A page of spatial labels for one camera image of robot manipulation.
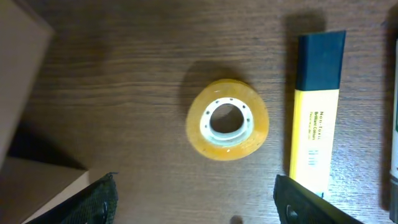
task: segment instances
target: wood grain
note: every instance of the wood grain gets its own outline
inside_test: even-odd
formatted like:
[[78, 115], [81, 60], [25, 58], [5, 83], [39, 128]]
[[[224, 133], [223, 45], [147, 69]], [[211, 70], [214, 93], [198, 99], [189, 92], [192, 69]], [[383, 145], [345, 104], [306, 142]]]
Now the wood grain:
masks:
[[[297, 34], [346, 29], [326, 199], [390, 223], [393, 0], [28, 0], [55, 29], [24, 113], [98, 172], [117, 171], [116, 223], [278, 223], [276, 174], [289, 166]], [[194, 97], [238, 78], [267, 103], [254, 154], [210, 161], [185, 136]]]

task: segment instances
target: yellow tape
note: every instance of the yellow tape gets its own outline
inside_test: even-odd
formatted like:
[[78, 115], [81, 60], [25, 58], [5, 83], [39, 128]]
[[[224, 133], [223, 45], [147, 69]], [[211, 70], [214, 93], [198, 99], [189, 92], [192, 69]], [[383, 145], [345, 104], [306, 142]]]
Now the yellow tape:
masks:
[[[252, 118], [247, 119], [248, 125], [252, 125], [252, 131], [232, 146], [220, 146], [207, 140], [203, 135], [204, 127], [201, 127], [201, 119], [209, 105], [225, 98], [241, 101], [243, 108], [251, 112]], [[268, 135], [269, 117], [266, 104], [252, 88], [241, 81], [222, 79], [207, 86], [195, 98], [189, 109], [186, 125], [188, 139], [200, 154], [217, 161], [231, 161], [250, 155], [262, 145]]]

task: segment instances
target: barcode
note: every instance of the barcode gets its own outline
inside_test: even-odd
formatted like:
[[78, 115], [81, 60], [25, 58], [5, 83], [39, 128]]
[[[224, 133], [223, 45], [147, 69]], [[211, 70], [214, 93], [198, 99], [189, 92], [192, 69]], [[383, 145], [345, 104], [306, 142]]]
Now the barcode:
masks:
[[308, 165], [310, 167], [315, 167], [318, 165], [318, 161], [319, 161], [319, 151], [308, 150]]

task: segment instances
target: tape roll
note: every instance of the tape roll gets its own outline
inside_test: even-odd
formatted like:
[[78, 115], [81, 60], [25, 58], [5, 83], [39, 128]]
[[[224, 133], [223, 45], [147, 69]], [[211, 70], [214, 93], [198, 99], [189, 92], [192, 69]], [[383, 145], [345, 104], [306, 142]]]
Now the tape roll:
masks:
[[[210, 124], [221, 105], [239, 108], [241, 127], [232, 133], [219, 133]], [[208, 85], [193, 101], [187, 116], [186, 131], [193, 147], [207, 158], [231, 161], [250, 155], [266, 140], [269, 117], [266, 104], [247, 84], [222, 79]]]

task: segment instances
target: white tape core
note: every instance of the white tape core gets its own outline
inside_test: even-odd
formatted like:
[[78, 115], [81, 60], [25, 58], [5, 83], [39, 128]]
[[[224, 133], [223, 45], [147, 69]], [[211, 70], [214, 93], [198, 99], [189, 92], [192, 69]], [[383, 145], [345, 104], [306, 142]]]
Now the white tape core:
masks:
[[[214, 111], [221, 105], [231, 104], [236, 106], [242, 113], [242, 126], [231, 133], [220, 133], [215, 131], [210, 125], [210, 118]], [[211, 102], [203, 112], [200, 119], [200, 132], [202, 136], [209, 142], [217, 146], [230, 147], [241, 144], [253, 132], [254, 119], [250, 108], [247, 104], [236, 98], [219, 98]]]

